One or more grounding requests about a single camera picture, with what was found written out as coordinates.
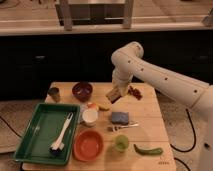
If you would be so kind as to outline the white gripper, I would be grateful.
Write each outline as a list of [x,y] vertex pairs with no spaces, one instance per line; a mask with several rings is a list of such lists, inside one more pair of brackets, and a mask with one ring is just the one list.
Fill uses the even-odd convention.
[[129,84],[132,81],[133,76],[120,69],[115,68],[112,72],[113,86],[119,89],[122,97],[128,94]]

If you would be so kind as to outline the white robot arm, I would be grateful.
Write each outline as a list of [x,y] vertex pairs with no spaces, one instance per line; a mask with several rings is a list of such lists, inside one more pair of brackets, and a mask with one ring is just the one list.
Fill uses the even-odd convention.
[[114,87],[125,96],[135,76],[203,116],[207,127],[197,171],[213,171],[213,85],[148,63],[142,59],[143,55],[144,49],[138,42],[128,43],[112,53]]

